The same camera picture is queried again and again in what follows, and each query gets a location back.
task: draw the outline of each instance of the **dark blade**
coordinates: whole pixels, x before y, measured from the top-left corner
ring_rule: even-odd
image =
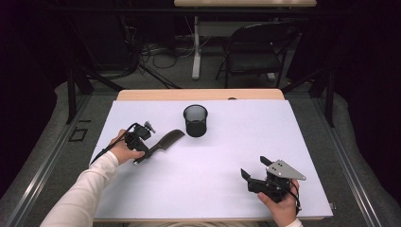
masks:
[[[134,164],[141,163],[142,161],[144,161],[144,159],[149,158],[153,154],[153,152],[156,151],[157,149],[164,149],[164,150],[168,149],[171,145],[177,142],[177,140],[179,140],[184,135],[185,134],[181,130],[173,130],[167,133],[165,136],[163,136],[162,139],[160,139],[159,142],[157,142],[157,144],[151,147],[149,151],[142,158],[136,159],[135,161],[133,161],[133,163]]]

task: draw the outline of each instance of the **hand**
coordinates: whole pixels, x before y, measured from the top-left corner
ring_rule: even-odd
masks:
[[[291,181],[292,185],[290,190],[294,195],[298,195],[298,181],[295,179],[292,179]],[[274,221],[279,227],[288,226],[296,219],[296,200],[293,196],[286,194],[283,200],[278,203],[272,201],[271,198],[266,196],[263,192],[259,192],[257,197],[270,209]]]
[[[125,130],[120,130],[118,133],[117,137],[115,137],[110,144],[114,143],[117,141],[117,139],[124,134],[126,131]],[[117,157],[118,164],[121,165],[125,162],[127,162],[129,159],[138,159],[142,156],[145,155],[144,151],[136,151],[136,150],[130,150],[125,141],[124,137],[122,138],[123,140],[119,141],[110,149],[110,151]]]

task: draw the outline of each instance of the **person's right arm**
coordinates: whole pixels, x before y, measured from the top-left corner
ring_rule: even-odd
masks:
[[[298,195],[299,184],[296,180],[291,180],[291,192]],[[270,209],[274,221],[279,227],[302,227],[301,221],[297,219],[296,200],[287,194],[282,201],[276,203],[266,196],[263,192],[259,192],[257,197]]]

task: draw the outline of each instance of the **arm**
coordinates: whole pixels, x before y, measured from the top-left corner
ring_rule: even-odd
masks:
[[[290,188],[294,195],[298,195],[299,184],[296,180],[291,180]],[[274,221],[279,227],[302,227],[301,221],[296,217],[296,200],[287,194],[284,199],[275,203],[263,192],[259,192],[257,197],[270,209]]]
[[[122,133],[124,131],[120,131],[111,143]],[[128,149],[124,141],[118,142],[79,175],[77,182],[51,209],[41,226],[92,226],[101,193],[115,175],[118,165],[144,154],[143,151]]]

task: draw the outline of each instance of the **person's left hand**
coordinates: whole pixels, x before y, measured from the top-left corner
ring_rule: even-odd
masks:
[[[120,130],[118,135],[110,142],[110,144],[114,143],[125,132],[125,130]],[[144,151],[130,150],[124,140],[116,143],[114,147],[110,149],[110,151],[115,155],[115,157],[117,157],[119,165],[124,164],[129,159],[139,159],[140,157],[145,155]]]

